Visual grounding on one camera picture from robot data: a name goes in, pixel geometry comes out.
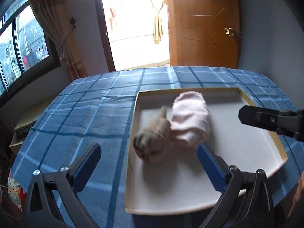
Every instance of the doorway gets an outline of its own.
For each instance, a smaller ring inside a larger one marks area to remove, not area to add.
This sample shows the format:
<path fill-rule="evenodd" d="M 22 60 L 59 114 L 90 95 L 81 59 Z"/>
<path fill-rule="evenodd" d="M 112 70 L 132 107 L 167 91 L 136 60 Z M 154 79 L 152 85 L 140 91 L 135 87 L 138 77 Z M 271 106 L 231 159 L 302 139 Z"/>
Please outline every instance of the doorway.
<path fill-rule="evenodd" d="M 170 65 L 168 8 L 166 4 L 159 5 L 159 2 L 102 0 L 116 71 Z M 154 36 L 157 9 L 160 9 L 162 25 L 160 41 L 155 41 Z"/>

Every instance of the white tray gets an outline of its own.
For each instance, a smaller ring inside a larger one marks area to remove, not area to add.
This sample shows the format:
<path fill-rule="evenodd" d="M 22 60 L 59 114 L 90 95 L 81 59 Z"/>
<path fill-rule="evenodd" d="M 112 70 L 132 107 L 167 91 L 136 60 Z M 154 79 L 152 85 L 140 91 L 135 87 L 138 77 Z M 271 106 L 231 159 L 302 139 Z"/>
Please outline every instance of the white tray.
<path fill-rule="evenodd" d="M 174 99 L 182 92 L 203 94 L 210 112 L 212 134 L 206 142 L 228 165 L 241 171 L 263 169 L 273 175 L 287 161 L 276 133 L 241 124 L 238 112 L 253 101 L 239 88 L 190 88 L 139 92 L 130 133 L 125 208 L 142 215 L 174 215 L 215 205 L 214 190 L 196 151 L 171 148 L 162 163 L 143 163 L 133 149 L 134 134 L 157 116 L 162 105 L 171 117 Z"/>

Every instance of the pink towel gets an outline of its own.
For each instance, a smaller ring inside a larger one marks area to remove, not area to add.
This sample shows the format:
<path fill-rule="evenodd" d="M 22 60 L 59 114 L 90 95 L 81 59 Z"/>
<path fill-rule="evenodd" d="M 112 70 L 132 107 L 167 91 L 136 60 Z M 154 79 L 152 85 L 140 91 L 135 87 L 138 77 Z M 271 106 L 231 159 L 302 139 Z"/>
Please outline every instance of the pink towel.
<path fill-rule="evenodd" d="M 184 92 L 173 103 L 170 142 L 172 145 L 197 148 L 210 133 L 209 112 L 198 92 Z"/>

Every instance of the beige cloth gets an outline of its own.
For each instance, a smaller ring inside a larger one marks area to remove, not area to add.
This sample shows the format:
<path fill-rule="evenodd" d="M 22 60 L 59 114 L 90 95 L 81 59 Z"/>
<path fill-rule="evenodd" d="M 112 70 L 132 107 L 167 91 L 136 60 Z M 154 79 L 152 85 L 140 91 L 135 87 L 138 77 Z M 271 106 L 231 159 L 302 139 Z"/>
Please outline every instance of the beige cloth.
<path fill-rule="evenodd" d="M 69 79 L 73 81 L 87 76 L 74 32 L 71 33 L 71 17 L 65 0 L 28 0 L 28 2 L 35 18 L 48 37 L 60 45 L 65 41 L 62 63 L 66 67 Z"/>
<path fill-rule="evenodd" d="M 151 0 L 153 8 L 156 10 L 156 15 L 153 22 L 153 39 L 156 44 L 162 40 L 163 26 L 162 19 L 159 17 L 159 12 L 165 4 L 165 0 Z"/>
<path fill-rule="evenodd" d="M 133 147 L 139 158 L 146 162 L 161 161 L 169 147 L 170 122 L 167 107 L 161 108 L 158 117 L 134 135 Z"/>

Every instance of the door panel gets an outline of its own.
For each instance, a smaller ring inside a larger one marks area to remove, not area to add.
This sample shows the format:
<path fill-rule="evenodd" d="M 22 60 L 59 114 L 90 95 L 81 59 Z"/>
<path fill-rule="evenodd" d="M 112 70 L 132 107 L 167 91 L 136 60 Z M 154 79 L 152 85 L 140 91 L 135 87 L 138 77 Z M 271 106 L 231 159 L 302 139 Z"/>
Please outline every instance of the door panel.
<path fill-rule="evenodd" d="M 203 30 L 203 28 L 189 28 L 184 27 L 181 30 L 182 39 L 193 39 L 198 41 L 203 41 L 212 44 L 212 39 L 208 34 Z"/>
<path fill-rule="evenodd" d="M 214 44 L 192 39 L 181 39 L 181 48 L 181 60 L 184 63 L 183 65 L 186 66 L 216 67 L 215 63 L 224 62 L 224 56 Z"/>
<path fill-rule="evenodd" d="M 172 66 L 236 68 L 239 51 L 238 0 L 166 0 Z M 225 34 L 233 28 L 235 36 Z"/>

